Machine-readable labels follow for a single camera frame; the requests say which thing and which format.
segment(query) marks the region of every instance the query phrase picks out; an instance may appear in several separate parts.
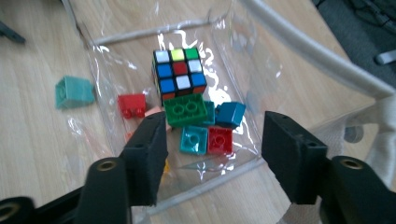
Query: black object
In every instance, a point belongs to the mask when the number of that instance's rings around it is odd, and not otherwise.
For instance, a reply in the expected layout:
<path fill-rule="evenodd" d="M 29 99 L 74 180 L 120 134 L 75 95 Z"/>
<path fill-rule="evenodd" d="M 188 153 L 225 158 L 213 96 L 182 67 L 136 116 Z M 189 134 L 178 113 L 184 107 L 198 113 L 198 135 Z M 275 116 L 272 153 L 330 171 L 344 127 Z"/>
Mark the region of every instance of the black object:
<path fill-rule="evenodd" d="M 323 223 L 396 223 L 396 194 L 363 161 L 326 158 L 327 147 L 291 118 L 265 112 L 262 156 L 290 201 L 322 199 Z"/>
<path fill-rule="evenodd" d="M 23 44 L 26 40 L 21 35 L 18 35 L 15 31 L 11 30 L 8 26 L 0 21 L 0 36 L 5 36 L 11 41 Z"/>
<path fill-rule="evenodd" d="M 0 202 L 0 224 L 130 223 L 131 206 L 154 205 L 166 145 L 165 114 L 146 117 L 119 158 L 95 162 L 85 186 L 37 209 L 29 198 Z"/>

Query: green sticker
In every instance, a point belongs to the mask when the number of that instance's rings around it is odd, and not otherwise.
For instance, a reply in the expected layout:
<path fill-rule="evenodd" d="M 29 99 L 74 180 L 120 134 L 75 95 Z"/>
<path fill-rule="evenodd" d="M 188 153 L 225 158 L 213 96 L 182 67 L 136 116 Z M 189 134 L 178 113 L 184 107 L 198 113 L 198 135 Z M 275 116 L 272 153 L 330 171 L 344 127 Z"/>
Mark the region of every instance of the green sticker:
<path fill-rule="evenodd" d="M 197 49 L 185 49 L 186 57 L 190 59 L 199 59 L 199 54 Z"/>

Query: rubik's cube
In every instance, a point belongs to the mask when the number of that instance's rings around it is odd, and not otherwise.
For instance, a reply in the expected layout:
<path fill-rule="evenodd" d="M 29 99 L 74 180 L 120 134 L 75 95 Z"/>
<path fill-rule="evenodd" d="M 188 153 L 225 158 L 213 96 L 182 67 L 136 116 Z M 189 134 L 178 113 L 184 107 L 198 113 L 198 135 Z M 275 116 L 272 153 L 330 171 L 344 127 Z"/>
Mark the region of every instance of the rubik's cube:
<path fill-rule="evenodd" d="M 162 101 L 206 89 L 198 49 L 154 50 L 152 75 Z"/>

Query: clear plastic bag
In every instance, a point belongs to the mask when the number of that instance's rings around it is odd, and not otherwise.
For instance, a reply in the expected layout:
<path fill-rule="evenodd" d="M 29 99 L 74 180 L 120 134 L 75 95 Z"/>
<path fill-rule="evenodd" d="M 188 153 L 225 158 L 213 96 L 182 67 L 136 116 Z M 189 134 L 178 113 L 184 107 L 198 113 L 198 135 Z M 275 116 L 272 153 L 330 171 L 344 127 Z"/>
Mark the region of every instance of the clear plastic bag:
<path fill-rule="evenodd" d="M 155 49 L 197 47 L 208 82 L 205 98 L 215 102 L 215 105 L 239 101 L 247 106 L 242 125 L 233 131 L 234 154 L 231 156 L 182 154 L 178 152 L 180 130 L 175 129 L 168 134 L 171 170 L 163 177 L 157 207 L 148 209 L 151 215 L 262 164 L 260 155 L 265 110 L 287 114 L 320 136 L 319 139 L 332 149 L 330 157 L 343 153 L 344 145 L 353 147 L 344 142 L 345 127 L 360 117 L 363 108 L 376 108 L 375 101 L 394 94 L 394 90 L 370 78 L 364 71 L 312 43 L 307 36 L 282 21 L 271 8 L 266 8 L 266 5 L 256 7 L 263 3 L 241 2 L 202 3 L 200 5 L 207 7 L 207 14 L 182 14 L 176 21 L 159 20 L 170 13 L 157 7 L 162 5 L 162 1 L 147 2 L 139 7 L 132 2 L 125 8 L 139 13 L 126 11 L 120 16 L 119 8 L 100 5 L 99 10 L 94 10 L 98 17 L 88 20 L 82 16 L 85 7 L 81 7 L 80 2 L 72 2 L 78 23 L 89 24 L 88 30 L 83 31 L 83 37 L 92 44 L 88 52 L 98 104 L 115 155 L 120 154 L 125 144 L 124 135 L 138 125 L 138 120 L 125 120 L 120 115 L 118 94 L 144 93 L 148 108 L 161 105 L 150 74 L 152 51 Z M 192 1 L 183 1 L 182 4 L 195 6 Z M 125 22 L 128 18 L 125 15 L 134 19 Z M 101 24 L 100 29 L 97 29 L 98 23 Z M 283 44 L 267 30 L 310 63 L 290 49 L 283 49 Z M 283 51 L 274 51 L 274 46 Z M 294 60 L 293 64 L 290 65 L 288 60 Z M 301 73 L 306 67 L 315 74 Z M 316 77 L 320 77 L 321 82 L 315 82 Z M 318 90 L 320 94 L 311 95 L 312 91 Z M 358 102 L 348 106 L 343 102 L 345 98 Z M 337 106 L 344 110 L 331 110 Z M 367 140 L 367 144 L 359 147 L 369 151 L 372 141 Z"/>

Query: table surface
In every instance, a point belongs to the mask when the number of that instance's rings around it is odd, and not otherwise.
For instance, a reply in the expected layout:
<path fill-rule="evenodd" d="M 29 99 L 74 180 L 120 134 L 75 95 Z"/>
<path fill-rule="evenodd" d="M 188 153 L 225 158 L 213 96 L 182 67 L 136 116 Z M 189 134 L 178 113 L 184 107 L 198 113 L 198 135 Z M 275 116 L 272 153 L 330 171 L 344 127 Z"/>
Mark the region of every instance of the table surface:
<path fill-rule="evenodd" d="M 311 1 L 266 3 L 320 44 L 347 57 Z M 19 45 L 0 38 L 0 199 L 25 195 L 33 197 L 39 206 L 82 185 L 89 165 L 109 153 L 106 131 L 96 104 L 67 111 L 54 107 L 54 85 L 61 77 L 91 78 L 87 53 L 63 5 L 59 1 L 3 1 L 0 21 L 27 40 Z M 282 62 L 282 73 L 321 73 L 270 35 L 266 40 Z M 310 94 L 302 94 L 299 99 L 316 110 L 306 109 L 310 116 L 299 116 L 297 112 L 293 115 L 305 127 L 332 119 L 339 111 L 350 112 L 373 102 L 323 75 L 306 82 L 312 86 Z M 300 102 L 287 103 L 294 108 Z M 94 152 L 82 145 L 94 148 Z M 78 160 L 73 150 L 78 151 Z M 362 159 L 366 152 L 348 153 Z M 265 163 L 151 217 L 151 221 L 276 223 L 289 205 Z"/>

